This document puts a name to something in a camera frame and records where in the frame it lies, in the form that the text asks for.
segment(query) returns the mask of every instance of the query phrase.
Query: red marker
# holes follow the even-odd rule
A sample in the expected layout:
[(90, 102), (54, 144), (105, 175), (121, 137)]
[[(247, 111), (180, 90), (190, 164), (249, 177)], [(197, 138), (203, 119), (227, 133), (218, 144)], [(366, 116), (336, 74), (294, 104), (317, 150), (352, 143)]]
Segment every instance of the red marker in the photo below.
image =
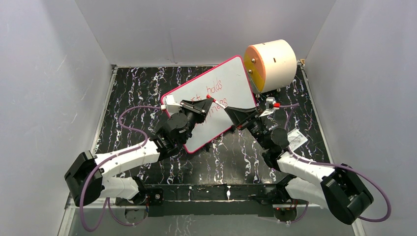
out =
[(225, 109), (226, 108), (226, 106), (225, 105), (223, 105), (223, 104), (221, 104), (221, 103), (219, 103), (216, 99), (214, 99), (213, 98), (213, 102), (215, 103), (215, 104), (217, 104), (217, 105), (219, 105), (221, 108), (223, 108), (223, 109)]

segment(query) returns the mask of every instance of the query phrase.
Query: black marble table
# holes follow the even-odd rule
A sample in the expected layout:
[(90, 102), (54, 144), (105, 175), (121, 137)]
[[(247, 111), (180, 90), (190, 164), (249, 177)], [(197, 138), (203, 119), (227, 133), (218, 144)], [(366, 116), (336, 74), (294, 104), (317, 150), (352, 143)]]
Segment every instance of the black marble table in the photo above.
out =
[[(160, 106), (161, 96), (175, 87), (211, 69), (195, 67), (131, 67), (119, 68), (96, 144), (96, 153), (106, 153), (143, 141), (139, 133), (125, 130), (117, 120), (126, 109), (137, 105)], [(308, 142), (297, 153), (319, 162), (328, 162), (328, 154), (300, 67), (293, 82), (281, 92), (268, 92), (257, 98), (265, 107), (265, 99), (274, 96), (282, 105), (299, 103), (289, 129), (298, 128)], [(268, 127), (283, 127), (290, 108), (280, 109), (268, 119)], [(165, 113), (150, 109), (132, 111), (125, 125), (151, 135), (168, 119)], [(269, 168), (263, 161), (262, 148), (247, 130), (227, 132), (212, 141), (209, 152), (193, 154), (184, 148), (178, 155), (159, 163), (134, 168), (121, 177), (140, 176), (146, 184), (248, 184), (276, 183), (286, 174)]]

